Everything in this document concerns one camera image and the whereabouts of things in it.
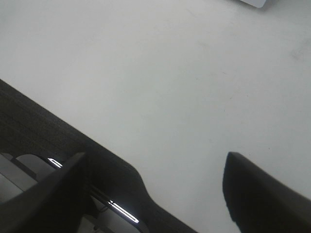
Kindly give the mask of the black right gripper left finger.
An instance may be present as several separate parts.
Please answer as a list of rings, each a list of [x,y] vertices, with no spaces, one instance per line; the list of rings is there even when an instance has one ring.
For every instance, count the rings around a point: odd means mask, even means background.
[[[89,161],[71,157],[42,181],[0,206],[2,233],[75,233],[89,196]]]

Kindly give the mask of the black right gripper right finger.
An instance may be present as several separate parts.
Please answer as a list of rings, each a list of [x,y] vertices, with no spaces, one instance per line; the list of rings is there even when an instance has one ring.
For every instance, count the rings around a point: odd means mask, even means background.
[[[290,189],[245,156],[229,152],[223,195],[242,233],[309,233],[311,201]]]

